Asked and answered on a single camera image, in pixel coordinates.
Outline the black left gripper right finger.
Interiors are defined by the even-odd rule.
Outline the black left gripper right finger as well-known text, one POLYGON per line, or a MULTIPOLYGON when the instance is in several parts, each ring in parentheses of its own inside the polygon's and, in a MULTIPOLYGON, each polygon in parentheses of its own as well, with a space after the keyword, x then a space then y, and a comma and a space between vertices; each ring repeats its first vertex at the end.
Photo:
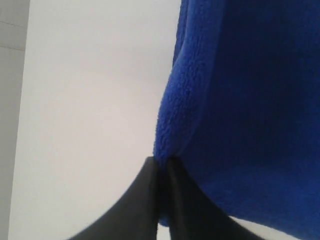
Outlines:
POLYGON ((217 207, 198 187, 178 158, 166 164, 168 224, 172 240, 256 240, 217 207))

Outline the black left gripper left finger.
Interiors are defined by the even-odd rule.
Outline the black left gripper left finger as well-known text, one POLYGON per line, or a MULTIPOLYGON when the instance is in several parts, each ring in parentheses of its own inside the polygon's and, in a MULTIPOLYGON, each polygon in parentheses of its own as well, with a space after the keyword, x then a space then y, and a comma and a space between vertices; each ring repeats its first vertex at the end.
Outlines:
POLYGON ((122 197, 71 240, 156 240, 159 221, 159 166, 148 157, 122 197))

